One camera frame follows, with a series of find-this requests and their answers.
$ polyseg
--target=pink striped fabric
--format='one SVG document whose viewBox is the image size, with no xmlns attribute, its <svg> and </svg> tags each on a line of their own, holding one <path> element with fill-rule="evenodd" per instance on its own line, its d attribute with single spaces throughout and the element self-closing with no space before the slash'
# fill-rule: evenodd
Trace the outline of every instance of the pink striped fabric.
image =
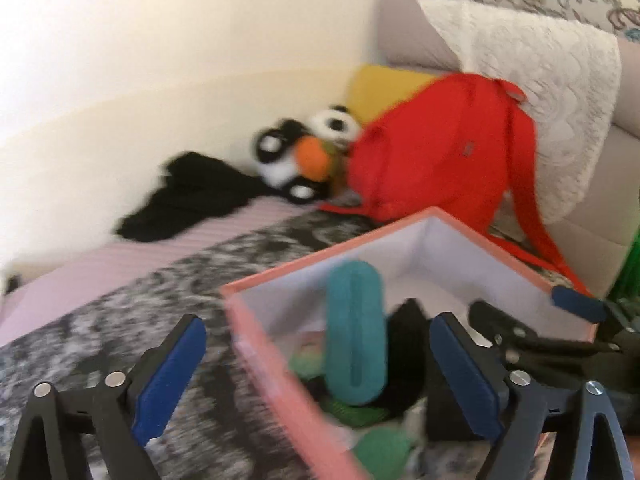
<svg viewBox="0 0 640 480">
<path fill-rule="evenodd" d="M 4 298 L 0 346 L 175 260 L 306 210 L 308 206 L 263 197 L 226 218 L 205 220 L 171 240 L 151 244 L 117 241 L 90 251 Z"/>
</svg>

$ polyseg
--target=panda plush toy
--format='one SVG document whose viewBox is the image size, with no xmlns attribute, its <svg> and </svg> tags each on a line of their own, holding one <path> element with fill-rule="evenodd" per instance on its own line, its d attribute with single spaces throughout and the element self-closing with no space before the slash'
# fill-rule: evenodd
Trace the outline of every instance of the panda plush toy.
<svg viewBox="0 0 640 480">
<path fill-rule="evenodd" d="M 294 204 L 324 200 L 359 134 L 360 125 L 343 106 L 318 112 L 306 125 L 283 120 L 277 128 L 263 130 L 255 138 L 258 174 Z"/>
</svg>

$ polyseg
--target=lace cloth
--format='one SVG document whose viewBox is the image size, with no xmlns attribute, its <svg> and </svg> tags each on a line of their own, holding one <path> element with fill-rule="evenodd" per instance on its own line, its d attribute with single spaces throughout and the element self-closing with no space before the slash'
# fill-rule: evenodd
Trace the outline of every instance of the lace cloth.
<svg viewBox="0 0 640 480">
<path fill-rule="evenodd" d="M 545 224 L 585 197 L 620 86 L 614 35 L 589 25 L 466 0 L 418 0 L 463 72 L 516 83 L 536 121 L 536 199 Z M 521 238 L 507 197 L 500 227 Z"/>
</svg>

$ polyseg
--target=open box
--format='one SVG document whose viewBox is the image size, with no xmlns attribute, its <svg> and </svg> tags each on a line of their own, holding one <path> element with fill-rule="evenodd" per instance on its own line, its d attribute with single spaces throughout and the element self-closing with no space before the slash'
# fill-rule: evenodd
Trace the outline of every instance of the open box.
<svg viewBox="0 0 640 480">
<path fill-rule="evenodd" d="M 287 338 L 324 328 L 326 281 L 348 260 L 380 273 L 385 308 L 417 298 L 434 317 L 485 300 L 540 335 L 590 340 L 594 326 L 550 302 L 550 285 L 509 253 L 437 208 L 222 287 L 234 343 L 292 443 L 320 479 L 364 479 L 320 409 L 287 368 Z"/>
</svg>

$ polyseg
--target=wall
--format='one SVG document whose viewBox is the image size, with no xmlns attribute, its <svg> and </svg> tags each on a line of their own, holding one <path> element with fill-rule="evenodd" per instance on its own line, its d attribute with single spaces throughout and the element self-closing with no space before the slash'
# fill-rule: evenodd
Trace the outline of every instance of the wall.
<svg viewBox="0 0 640 480">
<path fill-rule="evenodd" d="M 184 149 L 339 100 L 375 0 L 0 0 L 0 268 L 110 239 Z"/>
</svg>

